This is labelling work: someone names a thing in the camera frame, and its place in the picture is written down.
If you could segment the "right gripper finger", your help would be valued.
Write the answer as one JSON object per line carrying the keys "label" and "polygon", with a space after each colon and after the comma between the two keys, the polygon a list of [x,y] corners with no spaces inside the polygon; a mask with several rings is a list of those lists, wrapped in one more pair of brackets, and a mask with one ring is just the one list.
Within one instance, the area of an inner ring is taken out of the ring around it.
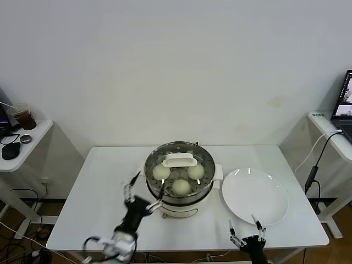
{"label": "right gripper finger", "polygon": [[258,241],[266,241],[266,228],[262,226],[261,222],[253,214],[251,216],[258,230]]}
{"label": "right gripper finger", "polygon": [[231,221],[229,221],[229,232],[230,232],[230,241],[238,248],[242,248],[244,246],[244,242],[237,236]]}

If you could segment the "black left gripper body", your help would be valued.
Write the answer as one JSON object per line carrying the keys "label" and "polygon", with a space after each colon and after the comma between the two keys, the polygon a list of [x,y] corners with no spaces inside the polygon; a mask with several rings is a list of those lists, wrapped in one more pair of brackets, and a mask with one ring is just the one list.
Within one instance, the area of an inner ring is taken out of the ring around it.
{"label": "black left gripper body", "polygon": [[139,196],[134,196],[133,201],[125,200],[124,204],[127,213],[122,220],[120,229],[126,233],[136,233],[142,219],[151,215],[148,209],[151,204]]}

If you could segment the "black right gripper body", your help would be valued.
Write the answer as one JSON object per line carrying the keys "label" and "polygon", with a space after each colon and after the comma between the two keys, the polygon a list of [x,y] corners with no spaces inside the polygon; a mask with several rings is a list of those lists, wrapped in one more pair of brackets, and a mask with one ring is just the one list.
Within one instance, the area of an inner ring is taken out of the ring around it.
{"label": "black right gripper body", "polygon": [[269,264],[263,252],[265,244],[259,235],[248,236],[242,238],[240,250],[249,255],[252,264]]}

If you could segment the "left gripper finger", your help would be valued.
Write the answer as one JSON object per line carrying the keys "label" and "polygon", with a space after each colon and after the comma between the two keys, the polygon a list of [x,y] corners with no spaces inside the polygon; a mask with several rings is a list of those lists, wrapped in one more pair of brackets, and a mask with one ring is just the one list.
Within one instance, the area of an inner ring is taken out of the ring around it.
{"label": "left gripper finger", "polygon": [[162,184],[162,187],[161,187],[160,192],[157,196],[156,202],[148,205],[146,207],[146,211],[155,211],[163,205],[164,189],[165,189],[165,185]]}
{"label": "left gripper finger", "polygon": [[133,203],[135,200],[134,194],[133,194],[133,187],[135,182],[137,181],[141,171],[137,172],[135,176],[133,176],[129,182],[124,186],[124,201],[127,203]]}

